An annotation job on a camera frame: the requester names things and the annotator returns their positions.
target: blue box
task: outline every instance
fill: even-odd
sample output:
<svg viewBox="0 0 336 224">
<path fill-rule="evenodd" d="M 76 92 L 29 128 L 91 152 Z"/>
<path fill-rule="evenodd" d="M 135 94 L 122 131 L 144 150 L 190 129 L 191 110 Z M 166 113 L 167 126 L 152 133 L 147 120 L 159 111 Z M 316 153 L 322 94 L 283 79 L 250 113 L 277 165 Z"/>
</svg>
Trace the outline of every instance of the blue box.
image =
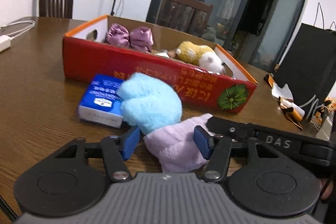
<svg viewBox="0 0 336 224">
<path fill-rule="evenodd" d="M 116 92 L 122 82 L 115 77 L 96 75 L 78 106 L 79 116 L 87 121 L 120 128 L 122 100 Z"/>
</svg>

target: red cardboard box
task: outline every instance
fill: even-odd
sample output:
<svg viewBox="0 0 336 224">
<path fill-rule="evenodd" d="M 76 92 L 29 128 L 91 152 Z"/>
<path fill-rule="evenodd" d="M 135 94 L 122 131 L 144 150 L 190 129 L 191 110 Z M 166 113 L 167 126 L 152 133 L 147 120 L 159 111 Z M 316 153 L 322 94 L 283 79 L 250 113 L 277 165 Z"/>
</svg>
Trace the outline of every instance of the red cardboard box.
<svg viewBox="0 0 336 224">
<path fill-rule="evenodd" d="M 106 32 L 112 23 L 123 25 L 129 31 L 140 26 L 149 27 L 154 50 L 173 50 L 183 41 L 208 45 L 230 68 L 233 77 L 218 75 L 174 59 L 106 44 Z M 65 77 L 87 83 L 98 73 L 124 80 L 134 72 L 145 73 L 171 85 L 183 102 L 235 113 L 242 110 L 258 85 L 219 45 L 159 25 L 107 15 L 86 22 L 64 35 L 63 66 Z"/>
</svg>

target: blue gripper pad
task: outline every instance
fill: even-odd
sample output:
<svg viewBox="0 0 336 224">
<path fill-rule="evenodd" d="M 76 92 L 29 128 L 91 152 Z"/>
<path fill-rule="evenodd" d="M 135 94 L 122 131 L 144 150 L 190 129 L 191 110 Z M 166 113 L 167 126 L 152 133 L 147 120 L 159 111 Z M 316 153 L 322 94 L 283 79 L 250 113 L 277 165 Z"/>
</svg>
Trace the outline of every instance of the blue gripper pad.
<svg viewBox="0 0 336 224">
<path fill-rule="evenodd" d="M 129 136 L 125 139 L 123 147 L 119 150 L 123 160 L 129 160 L 139 143 L 140 129 L 138 127 L 132 127 L 126 134 Z"/>
<path fill-rule="evenodd" d="M 213 153 L 214 145 L 212 137 L 201 126 L 195 126 L 194 142 L 201 152 L 203 158 L 209 160 Z"/>
</svg>

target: charger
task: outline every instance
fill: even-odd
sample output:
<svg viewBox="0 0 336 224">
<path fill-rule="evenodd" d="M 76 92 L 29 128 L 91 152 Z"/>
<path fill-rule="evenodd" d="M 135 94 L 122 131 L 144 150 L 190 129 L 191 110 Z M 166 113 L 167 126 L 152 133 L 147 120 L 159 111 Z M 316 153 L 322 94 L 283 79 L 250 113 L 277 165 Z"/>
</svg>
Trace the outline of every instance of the charger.
<svg viewBox="0 0 336 224">
<path fill-rule="evenodd" d="M 0 52 L 3 52 L 10 46 L 11 46 L 11 38 L 7 35 L 0 35 Z"/>
<path fill-rule="evenodd" d="M 16 21 L 16 22 L 9 23 L 7 25 L 0 26 L 0 30 L 1 30 L 1 29 L 7 28 L 7 27 L 10 27 L 10 26 L 14 26 L 14 25 L 17 25 L 17 24 L 21 24 L 21 23 L 29 23 L 29 25 L 20 29 L 20 30 L 11 32 L 7 35 L 0 35 L 0 52 L 3 52 L 4 50 L 11 47 L 11 40 L 12 39 L 20 36 L 21 34 L 27 32 L 31 28 L 33 28 L 35 26 L 35 21 L 34 20 L 22 20 L 22 21 Z"/>
</svg>

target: black speaker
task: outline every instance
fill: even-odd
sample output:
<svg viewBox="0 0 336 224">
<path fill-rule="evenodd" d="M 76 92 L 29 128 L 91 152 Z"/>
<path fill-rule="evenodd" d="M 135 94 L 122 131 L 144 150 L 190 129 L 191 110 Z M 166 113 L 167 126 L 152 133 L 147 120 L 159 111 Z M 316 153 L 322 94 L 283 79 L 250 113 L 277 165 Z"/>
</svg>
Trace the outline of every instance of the black speaker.
<svg viewBox="0 0 336 224">
<path fill-rule="evenodd" d="M 296 105 L 314 95 L 323 103 L 336 80 L 336 35 L 302 24 L 274 80 L 280 87 L 288 84 Z M 310 107 L 303 107 L 306 114 Z"/>
</svg>

